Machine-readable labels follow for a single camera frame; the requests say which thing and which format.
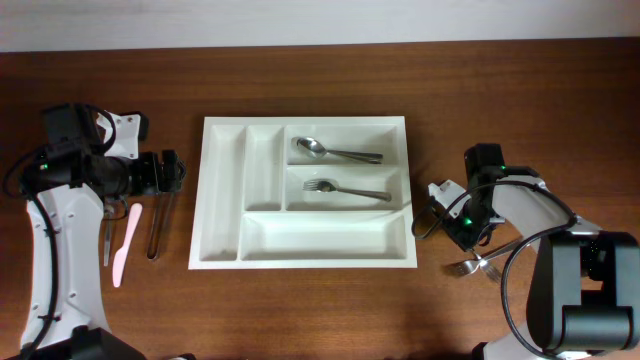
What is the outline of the long steel tongs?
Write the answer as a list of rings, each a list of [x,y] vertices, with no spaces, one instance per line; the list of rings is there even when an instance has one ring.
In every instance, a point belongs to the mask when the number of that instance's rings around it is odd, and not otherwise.
[[[167,224],[170,222],[175,197],[175,193],[165,193],[157,196],[146,250],[146,257],[149,261],[155,261],[159,256],[161,239]]]

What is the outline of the dark handled steel fork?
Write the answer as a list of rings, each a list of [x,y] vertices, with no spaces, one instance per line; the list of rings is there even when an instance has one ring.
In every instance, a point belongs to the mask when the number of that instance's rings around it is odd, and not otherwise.
[[[502,273],[489,261],[481,257],[475,250],[471,250],[471,253],[478,262],[479,268],[487,275],[487,277],[494,283],[500,284],[502,280]]]

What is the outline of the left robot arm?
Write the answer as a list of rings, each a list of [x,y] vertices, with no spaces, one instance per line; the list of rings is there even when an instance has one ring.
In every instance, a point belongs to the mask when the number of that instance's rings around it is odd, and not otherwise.
[[[173,150],[141,152],[140,112],[90,104],[44,110],[48,141],[20,159],[33,234],[29,315],[21,359],[140,359],[111,333],[102,301],[99,236],[108,202],[177,193],[186,166]]]

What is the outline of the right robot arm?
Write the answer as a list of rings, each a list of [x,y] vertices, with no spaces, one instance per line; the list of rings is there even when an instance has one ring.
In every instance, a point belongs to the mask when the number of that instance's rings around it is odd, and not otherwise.
[[[439,221],[464,251],[509,222],[512,245],[500,278],[503,310],[510,310],[508,277],[527,248],[537,251],[526,322],[507,321],[510,334],[478,344],[475,359],[586,359],[639,344],[639,244],[629,233],[606,231],[552,194],[530,167],[505,163],[497,144],[464,154],[468,184],[432,184]]]

